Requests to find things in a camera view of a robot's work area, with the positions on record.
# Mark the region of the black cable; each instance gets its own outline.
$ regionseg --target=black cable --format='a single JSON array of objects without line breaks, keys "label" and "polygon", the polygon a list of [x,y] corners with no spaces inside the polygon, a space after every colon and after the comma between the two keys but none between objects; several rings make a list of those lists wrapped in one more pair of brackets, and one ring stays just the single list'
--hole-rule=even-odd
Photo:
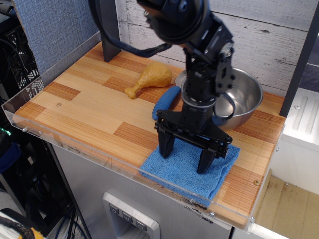
[{"label": "black cable", "polygon": [[227,121],[227,120],[231,119],[231,118],[234,116],[235,110],[236,110],[236,105],[235,105],[234,100],[233,100],[226,92],[224,92],[222,95],[223,95],[223,96],[225,97],[225,99],[232,105],[232,107],[233,107],[233,112],[232,112],[229,116],[226,116],[226,117],[219,116],[219,115],[217,115],[217,113],[216,113],[216,107],[215,107],[216,104],[215,104],[215,105],[213,106],[214,114],[215,114],[215,116],[216,116],[216,119],[217,119],[218,121],[220,121],[220,122],[224,122],[224,121]]},{"label": "black cable", "polygon": [[[79,215],[76,216],[76,221],[74,221],[74,223],[77,224],[77,223],[78,223],[78,219],[79,219]],[[72,235],[73,235],[73,238],[75,237],[76,224],[75,224],[75,227],[74,227],[74,230],[73,230],[73,234],[72,234]]]},{"label": "black cable", "polygon": [[72,232],[72,227],[73,227],[73,223],[74,223],[75,212],[76,212],[76,210],[74,209],[73,212],[72,212],[72,215],[71,215],[70,227],[69,227],[67,239],[70,239],[70,238],[71,238],[71,232]]},{"label": "black cable", "polygon": [[10,57],[10,55],[8,55],[8,67],[7,67],[7,70],[6,70],[5,77],[3,79],[1,79],[0,83],[3,83],[3,82],[5,82],[8,79],[8,76],[9,76],[9,73],[10,73],[10,67],[11,67],[11,57]]},{"label": "black cable", "polygon": [[19,88],[22,88],[23,86],[23,79],[25,78],[26,82],[27,83],[30,83],[30,81],[28,81],[28,78],[27,77],[24,77],[24,72],[21,70],[21,69],[17,69],[15,72],[14,72],[14,77],[16,78],[16,81],[18,82],[18,85],[19,85]]},{"label": "black cable", "polygon": [[19,58],[19,61],[20,61],[21,65],[22,65],[22,67],[23,67],[23,69],[24,69],[25,79],[26,79],[27,83],[30,83],[30,80],[28,79],[28,70],[27,70],[27,68],[25,67],[24,62],[23,62],[23,60],[22,60],[22,58],[21,58],[19,52],[17,51],[17,49],[16,49],[10,42],[8,42],[8,41],[6,41],[6,40],[3,40],[2,38],[0,38],[0,42],[5,43],[6,45],[8,45],[9,47],[11,47],[11,48],[15,51],[15,53],[17,54],[17,56],[18,56],[18,58]]},{"label": "black cable", "polygon": [[32,63],[30,63],[30,64],[27,64],[25,67],[32,66],[32,65],[34,65],[34,64],[36,64],[36,62],[32,62]]},{"label": "black cable", "polygon": [[87,237],[86,237],[86,235],[84,233],[84,230],[81,228],[81,226],[77,222],[75,222],[75,226],[77,226],[77,228],[80,230],[80,232],[81,232],[82,236],[84,237],[84,239],[87,239]]},{"label": "black cable", "polygon": [[35,239],[32,229],[27,228],[26,226],[20,223],[16,223],[8,218],[4,218],[1,216],[0,216],[0,223],[20,233],[23,239]]},{"label": "black cable", "polygon": [[39,199],[41,202],[44,202],[44,198],[45,198],[45,197],[42,195],[42,192],[40,191],[39,187],[40,187],[40,181],[38,180],[38,181],[35,183],[36,195],[37,195],[38,199]]},{"label": "black cable", "polygon": [[60,231],[62,229],[62,226],[64,225],[65,220],[66,220],[66,217],[63,218],[63,221],[61,222],[61,224],[60,224],[60,226],[58,228],[58,231],[56,232],[55,239],[58,239]]},{"label": "black cable", "polygon": [[134,47],[131,47],[130,45],[124,43],[124,42],[121,42],[115,38],[113,38],[112,36],[110,36],[103,28],[101,22],[100,22],[100,19],[98,17],[98,12],[97,12],[97,9],[96,9],[96,0],[88,0],[89,1],[89,6],[90,6],[90,10],[91,10],[91,14],[92,14],[92,17],[93,17],[93,20],[96,24],[96,26],[98,27],[98,29],[100,30],[101,34],[113,45],[115,45],[116,47],[119,47],[125,51],[128,51],[134,55],[137,55],[137,56],[141,56],[141,57],[151,57],[151,56],[154,56],[155,54],[159,53],[159,52],[162,52],[162,51],[166,51],[168,49],[171,48],[171,45],[170,44],[167,44],[167,43],[164,43],[162,45],[159,45],[157,47],[153,47],[153,48],[148,48],[148,49],[145,49],[145,50],[139,50],[139,49],[136,49]]}]

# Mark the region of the robotic arm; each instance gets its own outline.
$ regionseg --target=robotic arm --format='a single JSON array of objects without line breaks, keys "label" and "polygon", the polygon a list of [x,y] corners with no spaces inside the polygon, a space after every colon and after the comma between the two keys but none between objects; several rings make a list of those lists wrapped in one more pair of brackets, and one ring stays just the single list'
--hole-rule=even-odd
[{"label": "robotic arm", "polygon": [[[94,17],[95,6],[92,1],[89,3]],[[226,157],[232,142],[232,138],[212,120],[217,97],[224,94],[232,103],[225,93],[233,87],[235,80],[231,67],[232,35],[210,11],[209,0],[137,0],[137,3],[144,8],[147,22],[165,44],[131,51],[130,46],[112,42],[96,18],[95,22],[111,43],[136,55],[150,57],[171,45],[184,49],[187,80],[182,90],[182,111],[158,110],[155,129],[164,158],[172,152],[175,138],[202,148],[197,172],[205,173],[215,158]]]}]

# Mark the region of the gray metal surface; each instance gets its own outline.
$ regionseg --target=gray metal surface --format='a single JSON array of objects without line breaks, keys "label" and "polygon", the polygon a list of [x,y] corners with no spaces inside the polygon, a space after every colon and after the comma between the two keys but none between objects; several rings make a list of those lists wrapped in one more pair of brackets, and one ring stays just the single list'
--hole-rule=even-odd
[{"label": "gray metal surface", "polygon": [[107,192],[103,204],[118,239],[160,239],[159,224],[136,208]]},{"label": "gray metal surface", "polygon": [[109,192],[158,222],[161,239],[228,239],[231,226],[207,220],[178,201],[53,146],[93,239],[116,239],[103,205]]}]

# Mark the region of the wooden floor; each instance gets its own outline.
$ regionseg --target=wooden floor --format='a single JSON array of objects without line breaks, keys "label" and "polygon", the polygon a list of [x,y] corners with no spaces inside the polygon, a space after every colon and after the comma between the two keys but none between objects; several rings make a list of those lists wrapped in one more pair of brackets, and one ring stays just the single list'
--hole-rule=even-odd
[{"label": "wooden floor", "polygon": [[256,223],[290,239],[319,239],[319,195],[272,176]]}]

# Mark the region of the black pole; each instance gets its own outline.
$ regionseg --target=black pole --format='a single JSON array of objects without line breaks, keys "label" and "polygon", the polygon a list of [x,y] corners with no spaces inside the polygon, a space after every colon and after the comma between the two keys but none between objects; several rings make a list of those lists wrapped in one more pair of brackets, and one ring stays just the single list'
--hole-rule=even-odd
[{"label": "black pole", "polygon": [[[120,40],[118,19],[114,0],[97,0],[98,14],[103,28],[115,39]],[[104,61],[109,62],[121,50],[101,34]]]},{"label": "black pole", "polygon": [[279,115],[281,116],[287,116],[290,106],[294,100],[296,91],[299,86],[299,82],[301,80],[301,77],[303,76],[306,64],[308,62],[310,53],[313,49],[313,46],[315,44],[318,32],[319,32],[319,3],[317,4],[313,20],[310,24],[308,34],[305,39],[304,46],[301,50],[294,74],[292,76],[292,79],[290,81],[285,100],[283,102],[283,105],[281,107]]}]

